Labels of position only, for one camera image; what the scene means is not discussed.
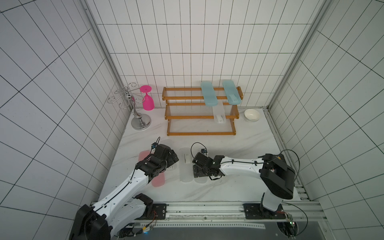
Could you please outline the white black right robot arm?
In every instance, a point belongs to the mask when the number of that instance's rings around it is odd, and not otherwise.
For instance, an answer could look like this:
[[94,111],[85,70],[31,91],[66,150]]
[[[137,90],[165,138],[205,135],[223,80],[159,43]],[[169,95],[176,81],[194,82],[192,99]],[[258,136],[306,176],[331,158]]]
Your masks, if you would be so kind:
[[224,176],[246,176],[265,184],[267,190],[259,204],[244,204],[247,219],[284,219],[282,201],[294,197],[296,172],[283,154],[265,154],[255,160],[239,160],[225,156],[213,159],[202,153],[193,158],[194,177],[208,177],[212,181]]

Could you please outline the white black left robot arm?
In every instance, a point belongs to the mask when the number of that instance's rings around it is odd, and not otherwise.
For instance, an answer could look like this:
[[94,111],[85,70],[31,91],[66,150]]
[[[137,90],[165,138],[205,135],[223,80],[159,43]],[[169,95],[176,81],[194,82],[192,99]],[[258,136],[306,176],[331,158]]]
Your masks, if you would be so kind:
[[110,240],[134,220],[151,216],[153,200],[140,191],[179,160],[166,145],[154,143],[153,149],[110,194],[77,211],[70,240]]

